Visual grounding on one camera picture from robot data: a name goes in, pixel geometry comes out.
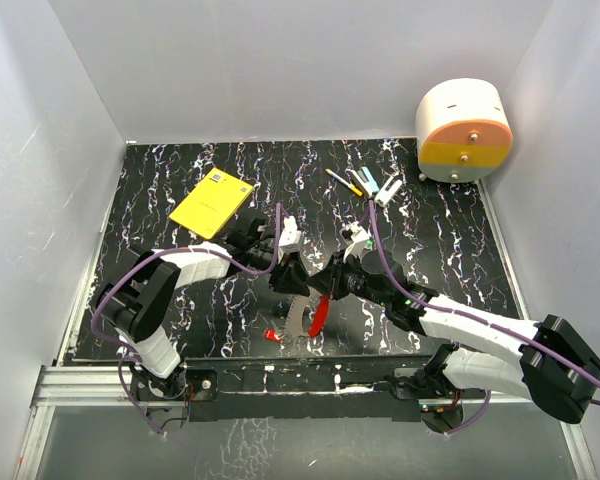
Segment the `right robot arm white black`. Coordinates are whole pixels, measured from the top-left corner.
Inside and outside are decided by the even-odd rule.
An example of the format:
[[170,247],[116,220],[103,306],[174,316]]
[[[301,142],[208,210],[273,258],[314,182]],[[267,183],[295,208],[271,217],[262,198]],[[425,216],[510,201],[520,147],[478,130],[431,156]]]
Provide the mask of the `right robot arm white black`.
[[334,254],[308,284],[332,300],[352,294],[383,306],[399,329],[444,339],[422,378],[435,395],[492,390],[581,422],[600,383],[600,358],[564,318],[521,320],[468,307],[408,280],[388,251]]

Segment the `red key tag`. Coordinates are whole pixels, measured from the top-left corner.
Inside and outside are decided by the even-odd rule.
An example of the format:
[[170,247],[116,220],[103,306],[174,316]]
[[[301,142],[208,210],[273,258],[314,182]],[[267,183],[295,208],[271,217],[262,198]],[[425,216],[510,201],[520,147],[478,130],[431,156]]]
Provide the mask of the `red key tag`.
[[284,332],[276,329],[266,329],[263,333],[263,338],[268,341],[280,343],[284,339]]

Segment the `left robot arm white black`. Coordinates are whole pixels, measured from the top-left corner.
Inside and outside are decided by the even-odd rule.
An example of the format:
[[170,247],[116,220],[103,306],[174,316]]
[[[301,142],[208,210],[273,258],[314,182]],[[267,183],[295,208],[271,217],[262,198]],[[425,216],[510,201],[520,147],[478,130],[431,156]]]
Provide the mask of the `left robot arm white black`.
[[310,295],[296,219],[278,209],[271,246],[264,243],[266,226],[266,218],[255,211],[239,219],[224,245],[205,241],[145,253],[132,250],[129,270],[102,286],[92,318],[104,319],[118,335],[94,333],[125,348],[152,375],[151,385],[162,397],[177,398],[185,390],[187,376],[179,369],[181,357],[162,325],[175,290],[244,273],[266,276],[277,293]]

